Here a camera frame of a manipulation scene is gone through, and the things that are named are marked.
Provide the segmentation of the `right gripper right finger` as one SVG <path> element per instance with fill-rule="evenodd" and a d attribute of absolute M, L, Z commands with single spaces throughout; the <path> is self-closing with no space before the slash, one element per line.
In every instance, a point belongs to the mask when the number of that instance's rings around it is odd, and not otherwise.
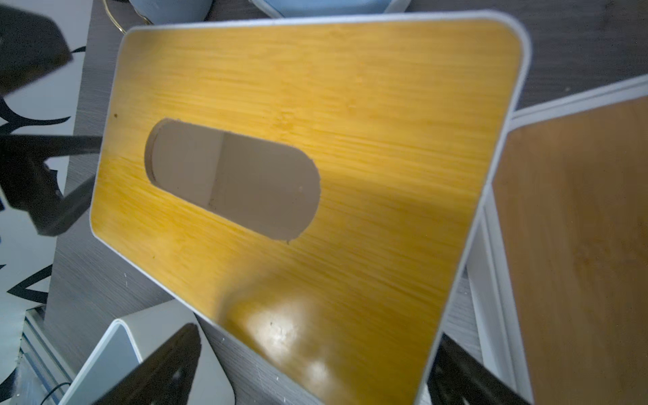
<path fill-rule="evenodd" d="M 427 386 L 433 404 L 530 404 L 446 334 Z"/>

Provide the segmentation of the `wood top tissue box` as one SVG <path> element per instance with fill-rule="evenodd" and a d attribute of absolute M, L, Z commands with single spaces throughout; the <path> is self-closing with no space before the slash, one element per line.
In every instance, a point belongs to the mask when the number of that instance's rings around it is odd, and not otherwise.
<path fill-rule="evenodd" d="M 517 111 L 467 273 L 484 367 L 533 404 L 647 401 L 647 78 Z"/>

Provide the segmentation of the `yellow top tissue box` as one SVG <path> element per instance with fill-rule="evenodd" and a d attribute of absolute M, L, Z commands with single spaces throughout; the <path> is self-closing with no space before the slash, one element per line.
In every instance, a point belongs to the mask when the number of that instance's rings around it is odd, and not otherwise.
<path fill-rule="evenodd" d="M 494 10 L 132 28 L 91 230 L 323 403 L 416 403 L 530 57 Z"/>

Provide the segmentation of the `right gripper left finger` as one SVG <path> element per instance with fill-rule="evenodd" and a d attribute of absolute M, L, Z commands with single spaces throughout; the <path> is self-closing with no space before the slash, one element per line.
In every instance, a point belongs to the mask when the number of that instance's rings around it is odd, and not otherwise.
<path fill-rule="evenodd" d="M 187 404 L 202 349 L 198 326 L 187 323 L 97 404 Z"/>

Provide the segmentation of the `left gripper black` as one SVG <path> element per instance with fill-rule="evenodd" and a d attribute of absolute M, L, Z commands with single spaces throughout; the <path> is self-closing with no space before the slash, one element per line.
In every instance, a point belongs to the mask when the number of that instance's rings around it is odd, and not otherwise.
<path fill-rule="evenodd" d="M 1 95 L 7 96 L 73 60 L 62 31 L 44 15 L 1 8 Z M 50 125 L 10 111 L 1 104 L 1 190 L 8 205 L 26 212 L 40 236 L 66 232 L 90 207 L 95 180 L 89 178 L 63 195 L 50 158 L 92 155 L 101 150 L 97 136 L 18 134 L 22 127 Z"/>

